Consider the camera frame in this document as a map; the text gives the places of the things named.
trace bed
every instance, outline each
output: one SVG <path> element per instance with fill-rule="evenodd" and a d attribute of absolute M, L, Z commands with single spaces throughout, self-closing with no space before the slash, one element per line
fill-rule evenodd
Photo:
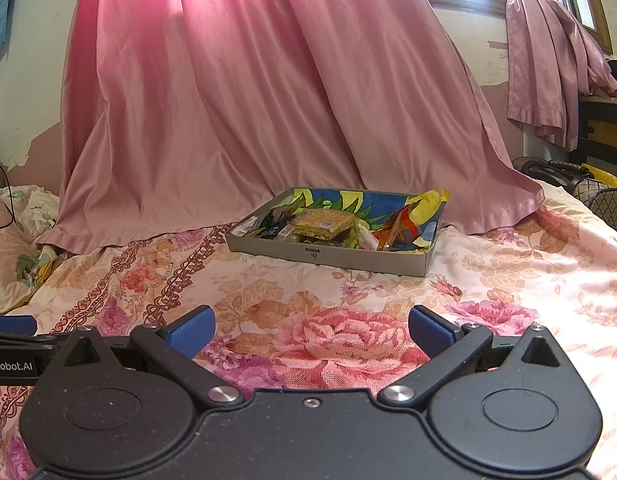
<path fill-rule="evenodd" d="M 405 326 L 413 304 L 499 335 L 546 325 L 591 388 L 604 429 L 589 469 L 617 480 L 617 233 L 561 189 L 514 228 L 442 230 L 426 279 L 230 253 L 229 226 L 162 235 L 64 261 L 17 314 L 41 332 L 92 324 L 120 335 L 199 304 L 217 316 L 196 361 L 254 388 L 378 389 L 425 362 Z M 2 389 L 0 479 L 33 470 L 18 434 L 25 387 Z"/>

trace desk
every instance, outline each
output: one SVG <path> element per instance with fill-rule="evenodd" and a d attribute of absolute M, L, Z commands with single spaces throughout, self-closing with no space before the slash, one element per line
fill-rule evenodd
<path fill-rule="evenodd" d="M 579 140 L 568 160 L 586 162 L 589 156 L 617 166 L 617 98 L 579 98 Z"/>

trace snack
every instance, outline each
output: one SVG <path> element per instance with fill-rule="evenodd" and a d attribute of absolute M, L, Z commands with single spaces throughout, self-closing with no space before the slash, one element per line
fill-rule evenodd
<path fill-rule="evenodd" d="M 255 225 L 256 221 L 257 217 L 251 216 L 248 220 L 244 220 L 242 223 L 235 226 L 231 231 L 231 234 L 235 236 L 244 236 L 245 234 L 253 230 L 253 226 Z"/>
<path fill-rule="evenodd" d="M 355 220 L 353 213 L 331 209 L 304 209 L 290 222 L 295 234 L 320 240 L 331 240 L 346 229 L 350 229 Z"/>
<path fill-rule="evenodd" d="M 288 222 L 291 218 L 293 218 L 293 213 L 300 206 L 299 201 L 294 201 L 293 203 L 280 205 L 269 209 L 265 214 L 261 215 L 253 227 L 251 228 L 251 232 L 257 231 L 258 229 L 268 229 L 270 227 L 279 225 L 282 222 Z"/>
<path fill-rule="evenodd" d="M 295 228 L 292 225 L 286 225 L 284 229 L 282 229 L 277 236 L 275 236 L 275 240 L 279 242 L 293 242 L 298 243 L 304 239 L 302 235 L 298 235 L 295 232 Z"/>
<path fill-rule="evenodd" d="M 287 227 L 286 221 L 279 222 L 272 227 L 267 227 L 266 229 L 259 229 L 257 232 L 251 234 L 251 236 L 256 236 L 258 238 L 264 238 L 266 240 L 276 240 L 277 236 L 284 231 Z"/>
<path fill-rule="evenodd" d="M 353 228 L 339 233 L 336 237 L 330 240 L 321 240 L 320 238 L 304 238 L 305 244 L 319 245 L 323 247 L 346 247 L 348 249 L 357 248 L 357 239 Z"/>
<path fill-rule="evenodd" d="M 395 240 L 403 244 L 412 244 L 421 236 L 419 228 L 410 218 L 410 213 L 417 205 L 418 202 L 415 202 L 398 209 L 388 217 L 382 229 L 373 232 L 379 240 L 378 251 L 391 250 Z"/>
<path fill-rule="evenodd" d="M 377 251 L 379 240 L 368 229 L 368 224 L 361 218 L 355 218 L 355 238 L 357 246 L 365 251 Z"/>

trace pink cloth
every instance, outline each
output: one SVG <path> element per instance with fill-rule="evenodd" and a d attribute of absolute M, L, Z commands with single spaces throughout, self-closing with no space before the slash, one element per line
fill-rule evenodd
<path fill-rule="evenodd" d="M 509 0 L 508 117 L 567 150 L 577 147 L 579 95 L 617 97 L 597 42 L 556 0 Z"/>
<path fill-rule="evenodd" d="M 427 0 L 79 0 L 64 183 L 74 253 L 236 221 L 292 186 L 447 187 L 466 233 L 535 211 Z"/>

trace metal screw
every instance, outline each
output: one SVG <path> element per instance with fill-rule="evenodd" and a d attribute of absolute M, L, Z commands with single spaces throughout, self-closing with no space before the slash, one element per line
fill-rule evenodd
<path fill-rule="evenodd" d="M 303 404 L 307 408 L 319 408 L 320 404 L 322 404 L 322 401 L 319 399 L 314 399 L 313 397 L 310 397 L 309 399 L 304 399 Z"/>
<path fill-rule="evenodd" d="M 415 391 L 408 386 L 403 386 L 403 384 L 387 386 L 384 388 L 383 393 L 386 399 L 392 400 L 393 402 L 406 402 L 407 400 L 411 400 L 415 397 Z"/>
<path fill-rule="evenodd" d="M 208 391 L 208 399 L 213 402 L 234 402 L 239 399 L 239 390 L 232 386 L 215 386 Z"/>

